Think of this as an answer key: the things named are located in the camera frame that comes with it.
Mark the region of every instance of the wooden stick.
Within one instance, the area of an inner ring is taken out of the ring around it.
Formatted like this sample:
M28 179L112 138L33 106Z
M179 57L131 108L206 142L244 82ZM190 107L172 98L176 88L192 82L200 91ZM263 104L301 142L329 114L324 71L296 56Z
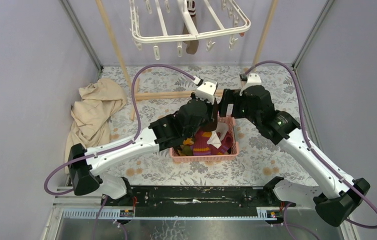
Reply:
M147 92L137 93L135 99L139 100L151 100L151 99L181 99L189 98L193 91L165 91L165 92ZM215 97L223 96L223 89L217 89Z
M114 31L112 30L111 22L109 21L108 14L106 13L105 7L103 6L102 0L96 0L98 11L100 12L101 19L103 19L104 27L109 35L110 42L112 43L113 49L115 50L116 57L118 58L119 64L121 65L123 75L126 82L128 83L129 89L131 89L130 75L128 75L127 68L125 66L125 61L121 55L120 47L118 46L117 39L115 37Z
M268 31L270 30L271 22L273 21L274 13L277 8L277 4L279 0L272 0L271 6L269 7L268 17L266 18L265 24L262 29L262 34L260 35L259 44L257 45L256 54L253 58L253 64L257 64L259 62L259 57L261 56L262 48L265 44L265 39L267 39Z
M136 96L139 93L139 84L140 84L140 78L137 78L137 80L135 80L135 86L134 86L134 92ZM131 118L130 118L131 121L134 121L135 116L136 116L136 109L132 107Z

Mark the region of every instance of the white cloth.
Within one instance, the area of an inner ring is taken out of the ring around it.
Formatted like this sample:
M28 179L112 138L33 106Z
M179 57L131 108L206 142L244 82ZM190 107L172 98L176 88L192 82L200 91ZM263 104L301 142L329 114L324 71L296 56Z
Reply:
M74 119L66 140L64 162L68 161L70 149L81 143L84 148L108 144L110 129L108 119L127 103L125 91L110 78L101 78L97 83L79 89L82 100L71 109Z
M221 140L218 137L218 134L216 131L211 131L212 135L207 140L207 144L214 146L215 148L221 147Z
M229 127L226 123L218 122L215 132L219 133L219 140L222 141L229 131Z

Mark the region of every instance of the pink basket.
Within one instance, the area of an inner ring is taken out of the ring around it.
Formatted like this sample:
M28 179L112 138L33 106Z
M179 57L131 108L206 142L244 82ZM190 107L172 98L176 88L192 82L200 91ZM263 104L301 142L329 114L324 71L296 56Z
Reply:
M190 162L200 162L200 161L231 161L237 157L240 153L239 142L236 141L234 137L234 126L236 121L233 117L218 117L218 122L226 123L228 125L229 134L233 139L231 154L228 155L209 155L209 156L179 156L178 153L174 151L174 148L169 149L169 155L171 155L174 162L178 163L190 163Z

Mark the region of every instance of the beige cloth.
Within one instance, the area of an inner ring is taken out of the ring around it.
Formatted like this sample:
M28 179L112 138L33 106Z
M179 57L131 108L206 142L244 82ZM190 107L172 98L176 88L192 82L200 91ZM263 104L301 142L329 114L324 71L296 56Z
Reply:
M97 83L79 89L82 100L71 109L74 119L65 147L65 163L70 149L81 143L84 148L108 144L110 129L108 119L127 103L125 91L110 78L101 78Z

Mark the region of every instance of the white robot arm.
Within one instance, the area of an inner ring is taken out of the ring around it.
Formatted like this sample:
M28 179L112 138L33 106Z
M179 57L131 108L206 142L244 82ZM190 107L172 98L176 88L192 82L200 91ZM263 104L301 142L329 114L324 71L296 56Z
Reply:
M214 97L218 86L216 81L196 82L199 87L192 93L187 104L177 112L152 122L136 139L130 136L88 149L81 145L73 146L69 160L94 154L94 157L70 166L74 193L85 195L96 191L112 199L122 198L127 194L129 183L106 173L106 169L121 161L179 146L186 138L194 136L200 128L213 130L216 128L218 111L219 115L224 117L227 115L228 105L232 104L231 116L248 119L263 137L298 161L318 184L305 186L275 177L264 189L268 189L280 201L315 209L324 221L332 226L339 226L361 203L361 198L315 157L305 143L299 123L289 113L275 110L270 92L261 85L260 77L255 73L248 78L244 77L247 80L246 85L238 90L225 89L219 104ZM131 144L116 149L116 146L130 140L133 141ZM312 148L357 190L363 194L368 192L370 185L365 179L354 179L313 143Z

